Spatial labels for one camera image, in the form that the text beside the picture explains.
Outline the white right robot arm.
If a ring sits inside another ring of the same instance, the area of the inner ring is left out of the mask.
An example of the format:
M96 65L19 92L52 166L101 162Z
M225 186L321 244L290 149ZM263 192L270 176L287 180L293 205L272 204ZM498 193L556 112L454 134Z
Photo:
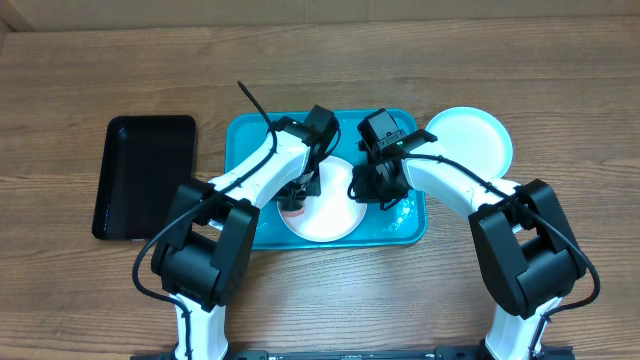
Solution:
M545 346L541 338L552 315L568 310L563 298L591 265L551 186L505 179L513 145L504 125L484 110L454 107L408 133L379 109L357 130L367 162L353 170L351 199L388 210L416 190L470 226L496 312L479 345L441 347L436 358L573 358L571 348Z

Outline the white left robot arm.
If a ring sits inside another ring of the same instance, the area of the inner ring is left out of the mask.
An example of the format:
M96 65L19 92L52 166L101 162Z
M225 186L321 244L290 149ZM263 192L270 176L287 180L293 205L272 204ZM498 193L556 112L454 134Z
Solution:
M173 359L222 359L225 307L246 274L260 210L319 194L319 164L336 141L335 114L314 106L303 121L282 117L240 165L209 183L178 187L167 224L148 245L160 300L176 310Z

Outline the light blue plate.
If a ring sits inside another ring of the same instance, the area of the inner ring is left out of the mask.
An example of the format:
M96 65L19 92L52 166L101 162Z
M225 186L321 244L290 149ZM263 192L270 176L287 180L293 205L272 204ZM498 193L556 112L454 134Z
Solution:
M474 107L454 107L435 115L426 130L458 162L485 178L502 178L514 150L505 126L492 114Z

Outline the black and orange sponge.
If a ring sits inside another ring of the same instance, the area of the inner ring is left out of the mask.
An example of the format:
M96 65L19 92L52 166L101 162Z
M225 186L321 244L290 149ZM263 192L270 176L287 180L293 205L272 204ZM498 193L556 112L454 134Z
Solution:
M301 207L297 210L282 210L282 215L285 217L297 217L300 216L302 214L304 214L305 212L305 207Z

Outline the white plate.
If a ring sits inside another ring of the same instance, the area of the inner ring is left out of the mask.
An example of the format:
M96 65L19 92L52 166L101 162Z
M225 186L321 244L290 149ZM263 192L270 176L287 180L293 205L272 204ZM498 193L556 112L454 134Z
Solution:
M353 166L341 158L329 156L320 163L321 195L307 197L305 212L297 217L285 217L285 225L303 239L328 243L346 237L361 223L367 205L347 196Z

